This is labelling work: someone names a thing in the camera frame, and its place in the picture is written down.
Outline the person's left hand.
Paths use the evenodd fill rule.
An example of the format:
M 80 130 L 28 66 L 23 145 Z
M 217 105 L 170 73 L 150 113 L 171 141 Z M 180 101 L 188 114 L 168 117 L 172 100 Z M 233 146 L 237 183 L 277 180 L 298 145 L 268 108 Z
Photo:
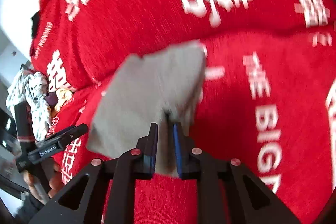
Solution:
M 62 173 L 60 172 L 61 168 L 60 165 L 56 162 L 54 162 L 54 175 L 51 177 L 49 180 L 49 186 L 50 186 L 50 191 L 48 192 L 49 198 L 53 198 L 54 195 L 62 189 L 64 186 L 62 182 Z M 34 186 L 34 176 L 30 174 L 27 170 L 22 172 L 23 175 L 23 180 L 27 184 L 30 193 L 38 200 L 40 201 L 43 205 L 46 204 L 46 202 L 43 201 L 41 195 L 38 193 L 37 189 Z

